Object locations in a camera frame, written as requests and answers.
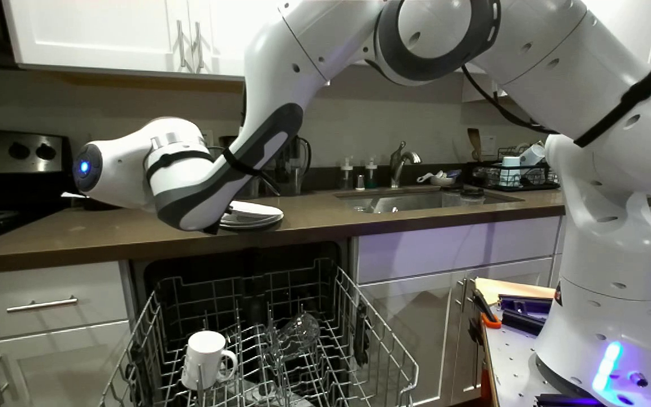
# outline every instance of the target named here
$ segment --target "faucet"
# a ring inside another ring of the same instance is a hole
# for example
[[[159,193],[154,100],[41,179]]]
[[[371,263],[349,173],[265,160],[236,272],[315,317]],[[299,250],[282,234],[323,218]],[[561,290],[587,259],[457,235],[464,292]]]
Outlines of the faucet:
[[[391,188],[399,188],[401,186],[401,171],[403,170],[403,165],[406,164],[407,161],[411,162],[411,164],[421,164],[421,157],[413,151],[402,153],[404,147],[406,147],[406,142],[401,141],[398,149],[390,155]]]

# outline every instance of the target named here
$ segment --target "power outlet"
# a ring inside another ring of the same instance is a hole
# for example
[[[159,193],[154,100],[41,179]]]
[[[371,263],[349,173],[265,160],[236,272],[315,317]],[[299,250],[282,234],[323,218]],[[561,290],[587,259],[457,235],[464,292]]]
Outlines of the power outlet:
[[[215,143],[215,132],[214,131],[202,131],[202,138],[205,139],[205,144],[207,147],[217,146]]]

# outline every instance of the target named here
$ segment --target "stove knob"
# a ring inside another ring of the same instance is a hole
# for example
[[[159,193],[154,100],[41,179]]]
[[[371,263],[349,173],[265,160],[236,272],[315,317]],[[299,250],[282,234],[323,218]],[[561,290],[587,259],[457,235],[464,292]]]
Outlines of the stove knob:
[[[29,147],[26,147],[24,144],[19,142],[13,142],[10,146],[10,156],[13,159],[23,160],[26,157],[29,157]]]
[[[52,147],[47,146],[42,142],[41,146],[37,148],[35,151],[37,154],[37,157],[43,159],[43,160],[51,160],[54,159],[54,157],[57,156],[57,150],[52,149]]]

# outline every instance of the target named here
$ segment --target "bowl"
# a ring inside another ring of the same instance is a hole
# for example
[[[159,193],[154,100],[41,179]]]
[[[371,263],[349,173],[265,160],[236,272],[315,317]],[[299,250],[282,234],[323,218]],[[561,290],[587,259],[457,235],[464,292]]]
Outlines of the bowl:
[[[431,185],[436,185],[439,187],[449,187],[455,183],[455,178],[447,177],[431,177],[429,180],[431,181]]]

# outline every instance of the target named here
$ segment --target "blue light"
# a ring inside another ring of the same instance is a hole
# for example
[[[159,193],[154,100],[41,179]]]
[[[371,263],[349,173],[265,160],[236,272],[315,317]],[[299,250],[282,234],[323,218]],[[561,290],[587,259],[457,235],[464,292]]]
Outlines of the blue light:
[[[594,380],[592,381],[592,389],[595,389],[597,392],[604,391],[609,382],[610,374],[617,368],[617,362],[621,355],[622,343],[612,342],[607,346],[604,358],[599,363],[599,371],[597,371],[597,375],[594,376]]]

